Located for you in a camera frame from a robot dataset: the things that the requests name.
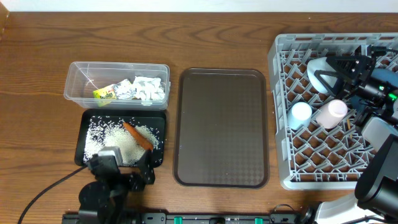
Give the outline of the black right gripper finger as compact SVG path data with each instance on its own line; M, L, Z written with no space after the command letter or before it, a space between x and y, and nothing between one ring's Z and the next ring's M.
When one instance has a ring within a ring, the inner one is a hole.
M316 81L314 87L320 93L337 96L343 87L343 81L337 72L316 70L314 76Z
M357 71L357 66L361 57L355 56L330 56L326 58L326 63L331 66L336 72L354 73Z

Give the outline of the pink cup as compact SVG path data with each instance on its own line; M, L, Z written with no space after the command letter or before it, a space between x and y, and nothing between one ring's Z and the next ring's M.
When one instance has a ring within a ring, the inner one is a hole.
M320 113L315 118L316 122L325 129L336 127L346 116L348 107L341 100L331 100L320 108Z

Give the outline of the orange carrot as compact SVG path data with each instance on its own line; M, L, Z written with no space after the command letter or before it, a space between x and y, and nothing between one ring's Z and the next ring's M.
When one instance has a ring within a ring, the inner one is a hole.
M123 122L123 126L136 140L138 145L140 145L143 149L150 151L154 150L153 144L149 140L147 140L140 132L138 132L133 126L125 122Z

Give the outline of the light blue rice bowl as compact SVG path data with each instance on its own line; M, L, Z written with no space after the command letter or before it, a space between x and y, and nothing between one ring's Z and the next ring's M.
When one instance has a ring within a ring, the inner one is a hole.
M313 87L316 82L314 76L316 70L326 70L326 71L335 72L335 70L326 63L326 57L317 58L309 61L307 63L307 75Z

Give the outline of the light blue cup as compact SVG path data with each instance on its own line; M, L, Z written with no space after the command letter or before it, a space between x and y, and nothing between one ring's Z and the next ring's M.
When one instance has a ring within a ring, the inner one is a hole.
M311 106L305 102L297 102L292 105L287 114L287 124L290 129L298 130L302 127L308 127L311 117Z

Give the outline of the grey dishwasher rack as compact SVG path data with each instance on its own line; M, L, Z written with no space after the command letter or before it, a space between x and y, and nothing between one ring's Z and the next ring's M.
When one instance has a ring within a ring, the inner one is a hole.
M333 129L324 129L315 117L332 97L314 89L307 75L310 60L332 55L353 55L360 45L397 49L396 33L280 34L268 53L273 94L280 184L287 190L354 189L376 150L354 126L356 111L348 109ZM306 102L312 108L308 127L290 129L287 114L292 105ZM346 120L351 123L348 130Z

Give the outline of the white paper napkin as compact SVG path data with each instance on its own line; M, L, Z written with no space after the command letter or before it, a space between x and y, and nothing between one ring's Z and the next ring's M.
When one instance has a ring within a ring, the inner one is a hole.
M132 87L134 97L144 101L160 101L165 98L165 89L160 78L135 77Z

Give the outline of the yellow green snack wrapper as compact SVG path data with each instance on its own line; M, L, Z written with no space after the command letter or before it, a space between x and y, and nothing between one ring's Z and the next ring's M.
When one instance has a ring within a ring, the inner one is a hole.
M110 100L133 99L135 94L136 89L128 79L93 91L94 98L100 99L98 106L110 104Z

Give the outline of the dark blue plate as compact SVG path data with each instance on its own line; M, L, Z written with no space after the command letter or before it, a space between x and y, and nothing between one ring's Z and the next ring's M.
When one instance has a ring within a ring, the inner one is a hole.
M397 73L375 68L366 86L349 101L357 114L373 112L397 119Z

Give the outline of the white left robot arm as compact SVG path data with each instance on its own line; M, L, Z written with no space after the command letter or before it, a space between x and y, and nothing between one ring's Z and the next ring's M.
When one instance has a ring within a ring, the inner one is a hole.
M87 163L95 181L85 185L79 194L78 222L81 224L140 223L141 216L126 208L129 192L145 188L144 178L137 173L122 174L114 156L93 156Z

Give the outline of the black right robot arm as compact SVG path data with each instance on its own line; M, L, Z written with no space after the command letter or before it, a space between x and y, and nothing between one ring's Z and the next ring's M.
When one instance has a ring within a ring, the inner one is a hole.
M271 48L282 185L354 189L369 218L397 221L397 50ZM189 68L178 89L174 177L185 186L258 189L269 180L266 79L257 70Z

